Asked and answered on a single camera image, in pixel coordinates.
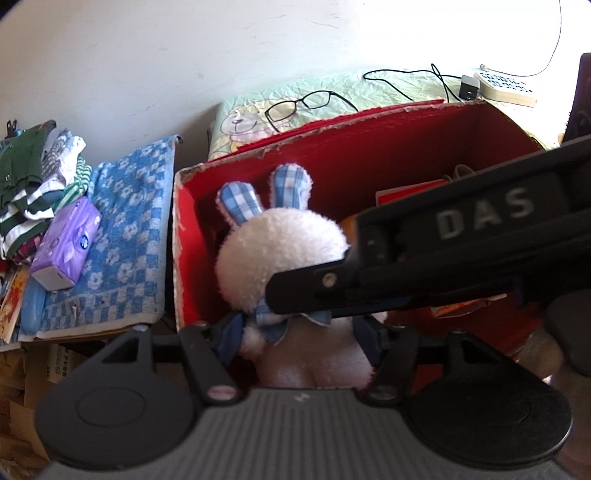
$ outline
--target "white lettering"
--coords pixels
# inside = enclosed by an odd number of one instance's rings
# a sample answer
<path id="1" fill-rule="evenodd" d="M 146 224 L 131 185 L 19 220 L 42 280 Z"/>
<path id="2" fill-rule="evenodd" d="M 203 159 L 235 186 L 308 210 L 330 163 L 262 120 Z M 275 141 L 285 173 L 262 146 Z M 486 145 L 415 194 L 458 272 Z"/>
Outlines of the white lettering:
<path id="1" fill-rule="evenodd" d="M 459 210 L 444 210 L 436 215 L 441 240 L 449 240 L 464 231 L 464 221 Z"/>
<path id="2" fill-rule="evenodd" d="M 509 190 L 507 195 L 505 195 L 505 201 L 507 202 L 507 205 L 521 207 L 521 210 L 511 212 L 511 218 L 527 217 L 534 211 L 534 202 L 532 202 L 530 199 L 518 198 L 518 195 L 523 195 L 525 192 L 527 192 L 526 188 L 518 187 L 516 189 Z"/>
<path id="3" fill-rule="evenodd" d="M 474 208 L 474 230 L 482 230 L 487 223 L 499 225 L 503 221 L 488 200 L 478 200 Z"/>

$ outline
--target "white power strip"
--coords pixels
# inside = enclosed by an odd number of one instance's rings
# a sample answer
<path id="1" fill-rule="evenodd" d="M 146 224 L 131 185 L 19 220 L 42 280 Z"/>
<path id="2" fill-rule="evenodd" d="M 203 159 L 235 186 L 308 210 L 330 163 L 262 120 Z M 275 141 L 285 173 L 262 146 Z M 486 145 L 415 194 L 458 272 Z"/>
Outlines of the white power strip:
<path id="1" fill-rule="evenodd" d="M 479 93 L 490 100 L 525 106 L 538 103 L 534 92 L 520 80 L 487 72 L 476 72 L 474 78 L 480 80 Z"/>

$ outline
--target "purple tissue package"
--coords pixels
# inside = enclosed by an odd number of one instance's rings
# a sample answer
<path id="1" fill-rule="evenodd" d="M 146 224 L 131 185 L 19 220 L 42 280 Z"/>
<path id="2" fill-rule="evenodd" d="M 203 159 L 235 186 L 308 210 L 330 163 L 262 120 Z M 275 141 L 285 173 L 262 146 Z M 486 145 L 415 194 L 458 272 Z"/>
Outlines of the purple tissue package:
<path id="1" fill-rule="evenodd" d="M 81 197 L 56 213 L 37 249 L 29 273 L 46 290 L 76 285 L 100 224 L 100 213 Z"/>

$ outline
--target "white plush rabbit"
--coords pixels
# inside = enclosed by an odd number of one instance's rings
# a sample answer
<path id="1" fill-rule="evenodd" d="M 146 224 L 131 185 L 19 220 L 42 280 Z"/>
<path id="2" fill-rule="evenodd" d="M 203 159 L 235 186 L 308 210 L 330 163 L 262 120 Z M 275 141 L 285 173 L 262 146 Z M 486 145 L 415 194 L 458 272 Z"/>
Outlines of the white plush rabbit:
<path id="1" fill-rule="evenodd" d="M 334 221 L 307 209 L 311 187 L 302 167 L 278 167 L 266 211 L 249 183 L 222 187 L 217 205 L 232 231 L 217 258 L 219 286 L 224 299 L 247 314 L 239 353 L 254 361 L 262 385 L 363 388 L 373 368 L 350 317 L 277 315 L 264 299 L 273 274 L 341 260 L 348 249 Z"/>

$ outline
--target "plaid bow tie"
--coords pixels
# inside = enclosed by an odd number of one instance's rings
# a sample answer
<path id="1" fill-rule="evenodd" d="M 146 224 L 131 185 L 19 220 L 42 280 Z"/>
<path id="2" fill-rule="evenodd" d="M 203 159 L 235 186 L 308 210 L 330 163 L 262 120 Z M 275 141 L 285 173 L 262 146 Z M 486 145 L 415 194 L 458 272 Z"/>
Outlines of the plaid bow tie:
<path id="1" fill-rule="evenodd" d="M 302 315 L 309 321 L 322 327 L 329 327 L 330 321 L 332 320 L 332 314 L 328 310 L 313 313 L 274 313 L 269 308 L 269 305 L 267 305 L 267 302 L 265 302 L 265 299 L 259 301 L 252 313 L 263 337 L 272 345 L 276 345 L 283 340 L 283 337 L 287 333 L 287 321 L 295 315 Z"/>

